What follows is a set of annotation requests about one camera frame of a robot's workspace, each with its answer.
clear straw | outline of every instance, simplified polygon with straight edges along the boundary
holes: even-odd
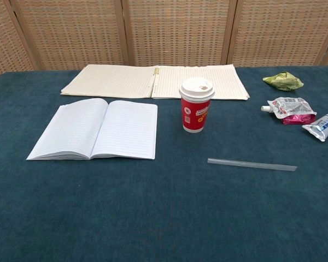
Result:
[[[247,168],[283,170],[283,171],[295,171],[297,168],[297,166],[293,166],[293,165],[264,164],[264,163],[234,161],[234,160],[225,160],[225,159],[215,159],[215,158],[208,158],[208,163],[220,164],[220,165],[244,166]]]

lined notebook page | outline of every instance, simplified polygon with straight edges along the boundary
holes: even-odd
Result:
[[[247,100],[249,94],[239,79],[233,64],[206,67],[160,66],[153,87],[152,98],[180,98],[181,83],[192,77],[203,77],[213,82],[213,99]]]
[[[156,105],[111,102],[92,155],[154,159],[156,130]]]
[[[101,98],[60,106],[27,160],[80,159],[71,156],[72,152],[89,158],[107,107],[107,102]]]
[[[154,82],[155,67],[89,64],[61,94],[71,96],[147,98]]]

spiral notebook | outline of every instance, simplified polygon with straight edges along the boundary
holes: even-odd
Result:
[[[197,76],[213,83],[213,99],[249,98],[233,64],[206,67],[89,64],[61,90],[61,94],[117,98],[180,98],[181,83],[187,78]]]

white cup lid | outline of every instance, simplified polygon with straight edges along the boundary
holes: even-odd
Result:
[[[215,95],[213,83],[205,78],[188,78],[183,81],[179,93],[187,100],[201,102]]]

toothpaste tube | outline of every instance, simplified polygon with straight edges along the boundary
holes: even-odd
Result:
[[[316,112],[302,98],[279,97],[267,101],[268,106],[262,106],[261,111],[274,113],[284,124],[310,124],[316,118]]]
[[[302,127],[324,142],[328,137],[328,114],[317,121],[311,124],[305,124]]]

